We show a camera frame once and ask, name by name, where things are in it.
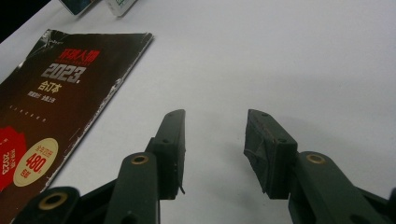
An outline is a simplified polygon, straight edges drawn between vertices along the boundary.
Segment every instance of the dark brown book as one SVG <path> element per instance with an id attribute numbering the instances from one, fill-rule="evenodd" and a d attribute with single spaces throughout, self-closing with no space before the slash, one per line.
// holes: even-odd
<path id="1" fill-rule="evenodd" d="M 48 30 L 0 84 L 0 224 L 49 185 L 152 38 Z"/>

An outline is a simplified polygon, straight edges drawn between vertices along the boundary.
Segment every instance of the black plastic part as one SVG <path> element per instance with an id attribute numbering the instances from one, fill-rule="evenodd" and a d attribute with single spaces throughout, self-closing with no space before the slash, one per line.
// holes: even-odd
<path id="1" fill-rule="evenodd" d="M 290 214 L 295 223 L 301 223 L 304 217 L 294 213 L 303 209 L 306 198 L 309 208 L 315 216 L 315 223 L 329 224 L 381 224 L 388 223 L 378 214 L 352 185 L 337 165 L 327 156 L 317 152 L 302 152 L 292 171 L 301 186 L 304 195 L 291 191 Z"/>
<path id="2" fill-rule="evenodd" d="M 81 224 L 103 223 L 116 182 L 117 179 L 81 197 Z"/>
<path id="3" fill-rule="evenodd" d="M 287 170 L 297 142 L 269 114 L 249 109 L 244 154 L 270 199 L 288 199 Z"/>
<path id="4" fill-rule="evenodd" d="M 388 200 L 383 199 L 377 195 L 374 195 L 373 193 L 358 188 L 358 190 L 361 192 L 361 195 L 367 200 L 367 202 L 375 209 L 375 211 L 381 215 L 386 215 L 387 214 L 387 203 Z"/>
<path id="5" fill-rule="evenodd" d="M 126 157 L 107 208 L 105 224 L 160 223 L 157 160 L 148 152 Z"/>
<path id="6" fill-rule="evenodd" d="M 161 200 L 174 200 L 179 188 L 184 193 L 185 117 L 182 109 L 166 114 L 146 149 L 157 157 Z"/>
<path id="7" fill-rule="evenodd" d="M 13 221 L 14 224 L 77 223 L 79 193 L 70 187 L 48 189 L 35 196 Z"/>
<path id="8" fill-rule="evenodd" d="M 293 224 L 315 224 L 315 215 L 309 203 L 297 202 L 289 200 L 289 211 Z"/>
<path id="9" fill-rule="evenodd" d="M 389 201 L 385 209 L 390 220 L 392 220 L 393 223 L 396 223 L 396 189 L 393 189 L 390 194 Z"/>

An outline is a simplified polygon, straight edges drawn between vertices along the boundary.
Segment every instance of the white table surface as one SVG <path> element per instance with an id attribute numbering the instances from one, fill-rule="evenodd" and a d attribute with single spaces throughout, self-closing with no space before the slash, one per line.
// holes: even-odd
<path id="1" fill-rule="evenodd" d="M 299 151 L 332 158 L 353 184 L 396 187 L 396 2 L 100 0 L 79 17 L 52 0 L 0 45 L 0 82 L 47 30 L 145 33 L 154 41 L 51 187 L 85 194 L 186 110 L 184 189 L 162 223 L 291 223 L 243 155 L 248 109 L 271 114 Z"/>

